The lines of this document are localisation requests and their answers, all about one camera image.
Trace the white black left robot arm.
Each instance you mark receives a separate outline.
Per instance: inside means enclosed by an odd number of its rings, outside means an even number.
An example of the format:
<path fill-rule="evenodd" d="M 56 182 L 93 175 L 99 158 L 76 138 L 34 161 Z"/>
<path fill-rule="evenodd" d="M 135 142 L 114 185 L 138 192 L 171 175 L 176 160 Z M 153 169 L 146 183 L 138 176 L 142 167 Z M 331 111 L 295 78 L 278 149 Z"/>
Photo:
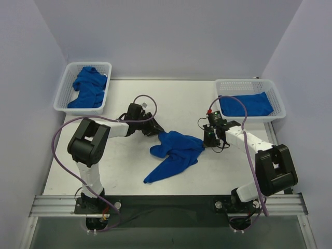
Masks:
<path fill-rule="evenodd" d="M 90 118 L 84 118 L 73 137 L 67 151 L 76 162 L 82 185 L 82 203 L 93 206 L 104 206 L 98 196 L 105 197 L 105 190 L 101 184 L 99 161 L 102 159 L 107 141 L 114 137 L 128 137 L 136 131 L 145 136 L 155 136 L 163 132 L 162 126 L 153 118 L 152 113 L 146 112 L 142 105 L 131 103 L 126 113 L 116 122 L 98 123 Z"/>

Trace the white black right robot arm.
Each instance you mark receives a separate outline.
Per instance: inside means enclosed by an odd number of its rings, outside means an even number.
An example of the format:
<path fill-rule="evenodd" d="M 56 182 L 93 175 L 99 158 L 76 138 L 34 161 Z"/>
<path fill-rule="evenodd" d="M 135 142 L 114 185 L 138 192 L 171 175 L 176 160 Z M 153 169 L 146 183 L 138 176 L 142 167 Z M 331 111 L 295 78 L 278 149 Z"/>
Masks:
<path fill-rule="evenodd" d="M 253 181 L 232 191 L 237 201 L 246 203 L 271 196 L 298 184 L 298 176 L 287 146 L 274 145 L 242 129 L 236 122 L 203 126 L 203 145 L 225 149 L 234 146 L 246 153 Z"/>

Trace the blue towel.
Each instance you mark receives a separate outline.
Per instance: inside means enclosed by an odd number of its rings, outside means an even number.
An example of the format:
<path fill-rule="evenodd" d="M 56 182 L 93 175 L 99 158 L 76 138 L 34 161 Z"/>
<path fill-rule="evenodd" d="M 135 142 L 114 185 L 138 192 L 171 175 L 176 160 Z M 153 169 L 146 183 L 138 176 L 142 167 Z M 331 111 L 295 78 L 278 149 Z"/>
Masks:
<path fill-rule="evenodd" d="M 198 163 L 198 157 L 204 151 L 203 140 L 176 131 L 158 134 L 159 145 L 150 148 L 150 154 L 163 159 L 143 180 L 151 184 L 184 172 Z"/>
<path fill-rule="evenodd" d="M 235 95 L 234 98 L 238 99 L 245 106 L 248 117 L 269 116 L 273 112 L 273 107 L 264 92 L 252 95 Z M 219 104 L 225 116 L 245 116 L 242 105 L 233 98 L 221 98 L 219 99 Z"/>

